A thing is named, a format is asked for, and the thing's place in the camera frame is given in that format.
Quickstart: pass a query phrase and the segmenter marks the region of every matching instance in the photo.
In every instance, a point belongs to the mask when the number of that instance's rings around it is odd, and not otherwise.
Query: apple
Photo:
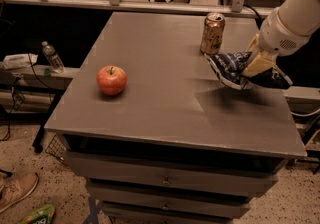
[[[97,84],[104,94],[114,96],[124,90],[127,75],[117,66],[105,66],[97,74]]]

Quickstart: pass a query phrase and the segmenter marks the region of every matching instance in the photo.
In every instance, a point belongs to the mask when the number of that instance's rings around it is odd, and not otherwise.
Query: shoe
[[[39,177],[36,173],[7,181],[0,195],[0,213],[29,196],[36,188],[38,181]]]
[[[46,204],[20,219],[18,224],[50,224],[54,213],[55,207],[52,204]]]
[[[213,72],[226,86],[243,90],[247,81],[241,77],[251,52],[204,54]]]

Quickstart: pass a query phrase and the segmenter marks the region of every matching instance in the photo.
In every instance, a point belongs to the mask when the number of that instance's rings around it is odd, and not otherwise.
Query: plastic bottle
[[[42,52],[49,61],[53,71],[56,73],[65,71],[64,65],[54,47],[48,44],[47,41],[42,42],[42,46]]]

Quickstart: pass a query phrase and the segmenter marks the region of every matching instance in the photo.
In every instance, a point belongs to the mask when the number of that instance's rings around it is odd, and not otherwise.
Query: soda can
[[[222,34],[226,24],[221,13],[209,13],[204,20],[204,29],[200,51],[207,54],[217,54],[222,44]]]

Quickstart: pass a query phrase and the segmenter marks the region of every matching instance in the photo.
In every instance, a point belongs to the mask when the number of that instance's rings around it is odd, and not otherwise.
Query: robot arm
[[[286,0],[264,20],[245,52],[204,56],[228,87],[288,89],[293,83],[277,66],[277,57],[294,54],[319,28],[320,0]]]
[[[320,28],[320,0],[286,0],[264,20],[247,51],[252,52],[242,76],[252,78],[276,67],[278,56],[294,54]],[[290,78],[281,74],[288,84]]]

